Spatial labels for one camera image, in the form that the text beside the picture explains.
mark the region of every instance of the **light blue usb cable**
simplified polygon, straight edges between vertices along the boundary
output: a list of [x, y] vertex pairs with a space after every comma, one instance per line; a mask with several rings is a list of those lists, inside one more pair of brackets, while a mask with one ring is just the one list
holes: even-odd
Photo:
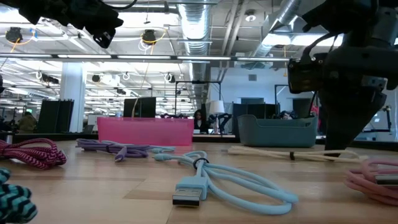
[[[157, 154], [155, 160], [157, 161], [168, 161], [176, 159], [181, 164], [192, 166], [195, 160], [202, 158], [197, 161], [197, 174], [194, 177], [184, 177], [176, 186], [176, 190], [183, 189], [186, 191], [189, 189], [201, 190], [200, 200], [205, 200], [207, 197], [207, 189], [210, 189], [217, 197], [226, 200], [236, 206], [252, 211], [254, 213], [260, 213], [263, 215], [283, 215], [288, 213], [292, 209], [292, 204], [298, 202], [299, 198], [290, 192], [281, 189], [278, 185], [273, 182], [259, 176], [246, 172], [240, 169], [205, 163], [207, 153], [204, 151], [193, 151], [184, 154], [183, 156], [172, 156], [170, 154]], [[240, 178], [234, 175], [225, 174], [217, 170], [225, 170], [234, 174], [247, 177], [247, 179]], [[232, 181], [240, 186], [247, 189], [253, 190], [260, 194], [264, 194], [270, 197], [274, 197], [282, 201], [282, 205], [262, 205], [254, 202], [248, 202], [241, 198], [230, 195], [229, 193], [219, 189], [215, 184], [212, 183], [210, 177], [220, 178], [223, 180]], [[178, 201], [186, 200], [186, 195], [180, 196]]]

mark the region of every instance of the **usb-a plug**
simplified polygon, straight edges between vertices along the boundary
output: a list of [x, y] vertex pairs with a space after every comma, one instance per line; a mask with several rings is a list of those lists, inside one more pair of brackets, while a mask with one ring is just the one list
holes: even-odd
[[208, 180], [205, 177], [184, 177], [175, 186], [173, 205], [198, 207], [207, 198]]

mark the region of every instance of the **person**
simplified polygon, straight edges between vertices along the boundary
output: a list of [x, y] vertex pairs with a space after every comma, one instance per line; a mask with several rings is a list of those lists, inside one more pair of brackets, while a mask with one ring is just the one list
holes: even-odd
[[209, 126], [207, 125], [206, 118], [201, 115], [201, 110], [195, 112], [194, 124], [195, 130], [200, 130], [201, 133], [209, 133]]
[[36, 127], [36, 119], [30, 112], [25, 112], [24, 116], [19, 120], [20, 133], [33, 133]]

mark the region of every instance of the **white column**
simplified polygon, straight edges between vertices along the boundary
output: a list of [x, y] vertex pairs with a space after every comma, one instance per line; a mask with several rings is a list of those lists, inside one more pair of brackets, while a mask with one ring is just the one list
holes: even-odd
[[62, 65], [61, 100], [74, 100], [70, 132], [83, 131], [85, 114], [86, 71], [81, 62], [64, 62]]

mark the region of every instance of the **wooden table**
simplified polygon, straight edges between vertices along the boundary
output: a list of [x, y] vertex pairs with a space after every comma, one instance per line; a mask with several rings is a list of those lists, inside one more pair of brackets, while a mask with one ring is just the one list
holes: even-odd
[[[254, 172], [296, 193], [300, 201], [286, 215], [255, 215], [213, 196], [200, 208], [172, 206], [175, 184], [194, 174], [192, 168], [153, 158], [126, 159], [115, 164], [113, 156], [83, 152], [72, 141], [58, 142], [69, 157], [62, 167], [41, 171], [24, 164], [1, 161], [12, 170], [9, 183], [29, 187], [39, 214], [31, 223], [397, 223], [397, 208], [366, 198], [345, 187], [344, 171], [356, 164], [304, 162], [252, 156], [229, 156], [232, 144], [193, 145], [204, 150], [210, 162]], [[355, 150], [372, 156], [396, 156], [396, 152]], [[240, 186], [215, 181], [222, 189], [247, 200], [277, 203]]]

